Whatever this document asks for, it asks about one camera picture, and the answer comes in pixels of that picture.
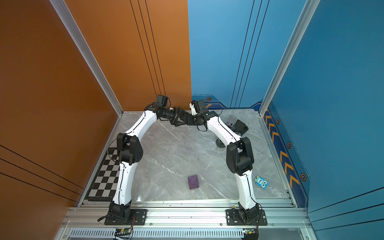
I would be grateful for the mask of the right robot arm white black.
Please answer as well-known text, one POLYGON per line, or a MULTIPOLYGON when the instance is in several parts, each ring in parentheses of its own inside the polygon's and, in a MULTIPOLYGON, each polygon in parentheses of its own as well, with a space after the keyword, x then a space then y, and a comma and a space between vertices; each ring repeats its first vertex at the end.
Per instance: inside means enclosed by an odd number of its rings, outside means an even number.
POLYGON ((260 213, 252 186, 254 155, 249 138, 233 132, 214 111, 209 111, 203 100, 190 103, 195 122, 214 133, 226 147, 226 164, 235 175, 239 190, 239 215, 246 225, 254 224, 260 213))

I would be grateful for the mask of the dark grey round phone stand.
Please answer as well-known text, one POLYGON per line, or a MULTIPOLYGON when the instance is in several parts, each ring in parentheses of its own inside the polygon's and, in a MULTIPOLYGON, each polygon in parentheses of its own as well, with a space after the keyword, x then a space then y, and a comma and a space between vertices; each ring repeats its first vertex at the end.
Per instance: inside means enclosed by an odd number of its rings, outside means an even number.
POLYGON ((226 145, 219 138, 216 139, 216 145, 219 148, 225 148, 226 147, 226 145))

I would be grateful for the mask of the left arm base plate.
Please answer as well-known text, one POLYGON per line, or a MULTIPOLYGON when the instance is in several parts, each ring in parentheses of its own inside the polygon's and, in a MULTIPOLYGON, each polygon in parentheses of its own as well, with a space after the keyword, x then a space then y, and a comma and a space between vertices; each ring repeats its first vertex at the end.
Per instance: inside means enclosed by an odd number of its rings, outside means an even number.
POLYGON ((147 213, 147 209, 128 209, 125 212, 109 210, 104 224, 106 226, 144 226, 147 213))

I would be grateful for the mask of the purple-grey phone stand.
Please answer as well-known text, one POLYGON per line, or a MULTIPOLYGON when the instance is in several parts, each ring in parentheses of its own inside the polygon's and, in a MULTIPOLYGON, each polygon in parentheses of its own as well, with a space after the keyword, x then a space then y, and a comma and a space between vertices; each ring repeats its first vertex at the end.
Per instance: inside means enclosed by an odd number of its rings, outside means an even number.
POLYGON ((233 128, 237 122, 237 118, 234 117, 234 116, 229 116, 227 121, 226 121, 226 125, 229 127, 229 128, 233 128))

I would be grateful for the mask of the black phone stand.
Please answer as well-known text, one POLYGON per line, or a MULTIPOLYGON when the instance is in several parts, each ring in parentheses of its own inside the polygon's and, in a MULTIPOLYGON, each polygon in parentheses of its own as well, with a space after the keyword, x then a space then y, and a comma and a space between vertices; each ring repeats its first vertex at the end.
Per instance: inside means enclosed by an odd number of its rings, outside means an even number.
POLYGON ((244 135, 249 130, 249 127, 242 122, 241 120, 237 120, 234 125, 234 132, 239 134, 240 136, 244 135))
POLYGON ((182 108, 180 108, 180 111, 179 111, 179 120, 177 122, 170 122, 171 125, 175 126, 175 127, 179 127, 179 126, 183 126, 183 125, 187 125, 187 126, 191 126, 191 113, 188 113, 187 111, 183 110, 182 108))

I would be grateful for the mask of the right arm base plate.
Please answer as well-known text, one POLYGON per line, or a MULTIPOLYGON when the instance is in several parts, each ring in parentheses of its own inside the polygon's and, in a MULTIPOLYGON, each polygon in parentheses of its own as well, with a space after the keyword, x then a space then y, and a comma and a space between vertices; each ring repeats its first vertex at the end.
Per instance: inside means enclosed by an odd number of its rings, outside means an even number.
POLYGON ((267 226, 268 221, 264 210, 255 213, 240 209, 227 209, 226 221, 228 226, 267 226))

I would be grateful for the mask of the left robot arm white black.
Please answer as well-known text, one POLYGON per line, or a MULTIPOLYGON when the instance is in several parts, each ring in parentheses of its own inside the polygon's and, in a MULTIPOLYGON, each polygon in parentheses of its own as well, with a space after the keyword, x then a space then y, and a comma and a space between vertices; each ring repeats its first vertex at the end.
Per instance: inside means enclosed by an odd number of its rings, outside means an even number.
POLYGON ((169 98, 158 95, 154 103, 149 104, 137 122, 126 132, 117 136, 119 152, 118 186, 109 206, 107 220, 113 224, 123 225, 129 221, 132 203, 132 186, 136 168, 144 155, 141 140, 158 118, 165 118, 169 98))

